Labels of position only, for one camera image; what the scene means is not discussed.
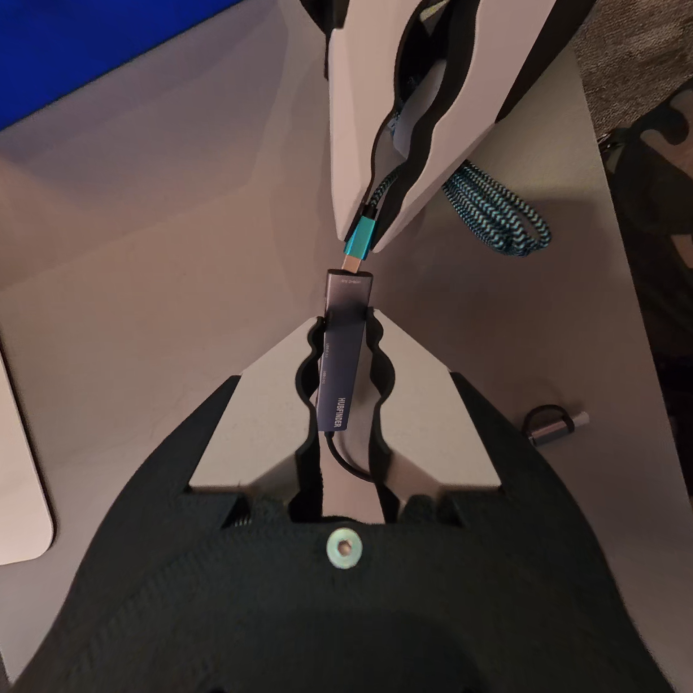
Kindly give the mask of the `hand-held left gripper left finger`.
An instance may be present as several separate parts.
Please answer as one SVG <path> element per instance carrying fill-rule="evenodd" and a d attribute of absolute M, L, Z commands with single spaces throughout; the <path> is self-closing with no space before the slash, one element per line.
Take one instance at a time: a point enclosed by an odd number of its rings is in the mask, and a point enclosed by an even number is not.
<path fill-rule="evenodd" d="M 324 319 L 309 319 L 240 375 L 200 462 L 195 491 L 321 504 L 315 395 Z"/>

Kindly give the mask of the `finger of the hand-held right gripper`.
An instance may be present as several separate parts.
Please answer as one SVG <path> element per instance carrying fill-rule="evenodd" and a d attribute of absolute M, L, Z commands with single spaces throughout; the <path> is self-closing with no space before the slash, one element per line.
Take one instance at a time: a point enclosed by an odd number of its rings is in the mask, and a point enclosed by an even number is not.
<path fill-rule="evenodd" d="M 346 240 L 374 183 L 381 131 L 395 105 L 396 60 L 417 1 L 334 1 L 329 35 L 331 191 Z"/>
<path fill-rule="evenodd" d="M 555 1 L 452 1 L 430 39 L 436 57 L 403 105 L 404 157 L 374 237 L 383 250 L 496 126 L 497 115 Z"/>

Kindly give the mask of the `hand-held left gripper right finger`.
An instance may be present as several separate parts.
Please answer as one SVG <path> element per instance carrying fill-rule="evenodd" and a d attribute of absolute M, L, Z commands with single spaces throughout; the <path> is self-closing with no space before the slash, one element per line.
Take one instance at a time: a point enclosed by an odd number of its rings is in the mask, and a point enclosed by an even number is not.
<path fill-rule="evenodd" d="M 369 378 L 378 393 L 369 437 L 377 485 L 406 504 L 501 481 L 452 372 L 385 313 L 370 309 Z"/>

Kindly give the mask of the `grey usb hub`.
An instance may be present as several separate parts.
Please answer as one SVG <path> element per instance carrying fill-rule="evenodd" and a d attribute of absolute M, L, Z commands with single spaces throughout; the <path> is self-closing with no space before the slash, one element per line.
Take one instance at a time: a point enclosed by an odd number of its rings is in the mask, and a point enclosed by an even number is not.
<path fill-rule="evenodd" d="M 329 270 L 316 415 L 319 432 L 348 426 L 373 275 Z"/>

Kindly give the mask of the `blue plastic bin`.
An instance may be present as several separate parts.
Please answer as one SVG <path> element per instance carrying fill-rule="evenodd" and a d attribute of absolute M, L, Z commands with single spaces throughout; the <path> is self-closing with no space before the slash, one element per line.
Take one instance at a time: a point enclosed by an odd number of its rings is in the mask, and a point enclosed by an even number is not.
<path fill-rule="evenodd" d="M 5 130 L 239 1 L 2 1 Z"/>

